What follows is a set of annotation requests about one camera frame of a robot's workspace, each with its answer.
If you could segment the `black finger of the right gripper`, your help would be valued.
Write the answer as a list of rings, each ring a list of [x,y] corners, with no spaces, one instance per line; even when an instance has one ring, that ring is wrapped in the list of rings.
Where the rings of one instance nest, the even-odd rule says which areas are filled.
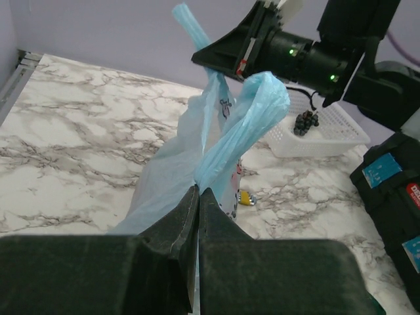
[[[263,4],[257,1],[247,16],[229,33],[192,55],[191,61],[199,66],[239,79],[237,69],[243,59],[252,35],[255,22],[261,17]]]

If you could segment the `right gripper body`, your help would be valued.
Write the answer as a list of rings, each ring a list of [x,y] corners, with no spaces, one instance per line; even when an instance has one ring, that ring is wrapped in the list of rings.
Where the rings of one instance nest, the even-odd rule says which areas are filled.
[[[319,92],[325,103],[339,100],[362,56],[361,37],[352,31],[359,1],[328,1],[318,24],[319,41],[283,31],[282,20],[296,1],[257,1],[241,22],[250,29],[236,64],[240,80],[270,71]]]

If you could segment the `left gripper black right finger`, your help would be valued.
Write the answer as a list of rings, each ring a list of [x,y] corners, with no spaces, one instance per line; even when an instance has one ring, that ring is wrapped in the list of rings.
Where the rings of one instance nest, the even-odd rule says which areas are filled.
[[[199,199],[202,314],[382,314],[335,240],[255,240],[206,189]]]

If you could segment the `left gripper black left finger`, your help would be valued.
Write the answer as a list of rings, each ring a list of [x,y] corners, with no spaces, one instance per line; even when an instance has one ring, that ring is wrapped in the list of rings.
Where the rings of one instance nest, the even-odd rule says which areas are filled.
[[[189,314],[199,190],[136,236],[1,238],[2,314]]]

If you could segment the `blue plastic bag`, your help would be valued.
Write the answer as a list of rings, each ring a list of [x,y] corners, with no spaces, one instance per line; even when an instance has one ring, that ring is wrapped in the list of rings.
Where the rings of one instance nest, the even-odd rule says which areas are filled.
[[[225,76],[208,70],[208,83],[188,101],[176,135],[143,168],[127,216],[113,234],[139,234],[168,214],[191,186],[212,189],[230,219],[237,215],[244,153],[288,113],[285,85],[271,72],[248,77],[233,96]]]

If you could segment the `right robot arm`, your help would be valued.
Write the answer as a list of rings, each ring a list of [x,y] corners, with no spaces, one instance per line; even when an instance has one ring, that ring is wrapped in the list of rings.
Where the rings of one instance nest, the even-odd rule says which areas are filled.
[[[264,71],[318,92],[323,107],[344,100],[380,125],[419,124],[419,72],[376,62],[397,1],[329,1],[314,41],[284,30],[300,1],[257,1],[236,28],[192,56],[236,81]]]

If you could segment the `dark fake grape bunch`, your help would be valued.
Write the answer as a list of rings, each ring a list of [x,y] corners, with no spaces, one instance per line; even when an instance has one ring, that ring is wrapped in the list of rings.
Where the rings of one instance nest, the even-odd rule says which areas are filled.
[[[293,133],[297,136],[303,137],[309,132],[311,127],[317,126],[319,126],[318,114],[307,110],[296,117]]]

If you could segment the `white plastic basket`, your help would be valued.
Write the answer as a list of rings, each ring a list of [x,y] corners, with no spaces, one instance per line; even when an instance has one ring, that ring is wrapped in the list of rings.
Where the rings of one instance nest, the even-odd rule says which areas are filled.
[[[287,84],[290,107],[288,114],[265,136],[269,148],[278,158],[331,157],[345,153],[370,138],[338,103],[322,107],[324,97],[309,88]],[[318,116],[318,126],[304,134],[297,132],[299,114],[311,111]]]

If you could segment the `small yellow connector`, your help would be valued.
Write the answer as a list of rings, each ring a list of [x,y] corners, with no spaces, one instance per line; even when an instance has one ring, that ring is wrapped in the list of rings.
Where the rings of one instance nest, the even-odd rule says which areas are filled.
[[[238,203],[244,206],[254,206],[257,202],[256,197],[248,191],[240,190],[238,194]]]

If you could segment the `black toolbox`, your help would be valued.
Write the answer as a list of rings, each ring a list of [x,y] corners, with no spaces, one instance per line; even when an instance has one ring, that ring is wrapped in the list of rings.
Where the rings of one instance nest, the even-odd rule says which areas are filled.
[[[419,141],[394,133],[351,173],[366,212],[419,309]]]

